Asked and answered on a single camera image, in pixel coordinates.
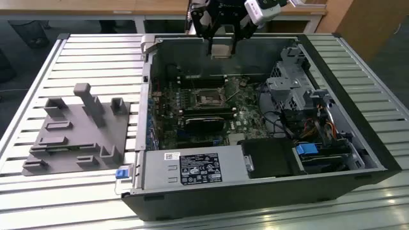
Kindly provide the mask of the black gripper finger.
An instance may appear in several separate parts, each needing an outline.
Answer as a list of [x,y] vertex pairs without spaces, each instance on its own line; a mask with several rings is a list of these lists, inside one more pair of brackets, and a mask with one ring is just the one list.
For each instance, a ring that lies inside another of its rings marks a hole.
[[233,28],[234,28],[234,33],[232,36],[232,49],[230,49],[230,54],[233,55],[236,53],[236,46],[238,41],[244,40],[244,39],[249,39],[253,35],[253,33],[257,30],[257,25],[253,24],[252,20],[248,19],[245,26],[241,27],[241,22],[236,21],[233,23]]
[[196,35],[208,40],[206,54],[212,54],[213,36],[220,28],[220,10],[217,3],[192,3],[190,19]]

